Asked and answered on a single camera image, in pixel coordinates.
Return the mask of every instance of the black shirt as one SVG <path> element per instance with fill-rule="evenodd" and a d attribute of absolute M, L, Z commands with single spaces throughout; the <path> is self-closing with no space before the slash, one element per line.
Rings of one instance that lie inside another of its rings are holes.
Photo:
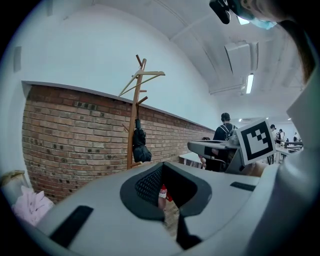
<path fill-rule="evenodd" d="M 237 128 L 235 125 L 231 123 L 225 123 L 223 124 L 223 127 L 219 126 L 214 133 L 213 140 L 214 141 L 225 141 L 226 140 L 226 132 L 231 132 L 233 128 Z"/>

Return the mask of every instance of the white cloth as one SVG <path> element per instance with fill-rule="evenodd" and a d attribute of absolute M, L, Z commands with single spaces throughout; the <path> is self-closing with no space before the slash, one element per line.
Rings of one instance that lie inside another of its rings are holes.
<path fill-rule="evenodd" d="M 45 193 L 35 193 L 32 188 L 21 186 L 22 195 L 12 205 L 14 215 L 25 220 L 33 226 L 47 214 L 55 205 Z"/>

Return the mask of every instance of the fluorescent light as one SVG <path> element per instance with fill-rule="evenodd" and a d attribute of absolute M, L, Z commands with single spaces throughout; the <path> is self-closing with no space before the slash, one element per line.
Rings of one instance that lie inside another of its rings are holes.
<path fill-rule="evenodd" d="M 248 75 L 246 80 L 246 94 L 251 93 L 252 84 L 254 83 L 254 74 Z"/>
<path fill-rule="evenodd" d="M 237 18 L 238 18 L 238 21 L 239 21 L 240 25 L 245 25 L 245 24 L 249 24 L 250 23 L 250 21 L 248 21 L 248 20 L 246 20 L 244 18 L 241 18 L 239 16 L 237 16 Z"/>

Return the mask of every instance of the brick wall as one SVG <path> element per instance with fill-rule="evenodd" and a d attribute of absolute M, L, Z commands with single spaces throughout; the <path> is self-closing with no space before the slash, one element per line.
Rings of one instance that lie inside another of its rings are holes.
<path fill-rule="evenodd" d="M 127 167 L 132 105 L 62 88 L 33 85 L 22 124 L 23 157 L 31 184 L 58 202 L 88 182 Z M 141 126 L 152 162 L 178 161 L 187 142 L 213 137 L 199 125 L 144 107 Z"/>

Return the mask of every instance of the white ceiling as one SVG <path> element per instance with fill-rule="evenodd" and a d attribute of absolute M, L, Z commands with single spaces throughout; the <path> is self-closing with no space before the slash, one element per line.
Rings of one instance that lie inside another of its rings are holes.
<path fill-rule="evenodd" d="M 209 0 L 95 0 L 134 15 L 168 37 L 191 60 L 215 95 L 220 110 L 232 118 L 274 116 L 287 119 L 286 110 L 300 94 L 302 72 L 297 50 L 289 35 L 276 25 L 270 30 L 240 25 L 234 14 L 223 24 Z M 259 42 L 259 62 L 251 94 L 234 77 L 225 44 Z"/>

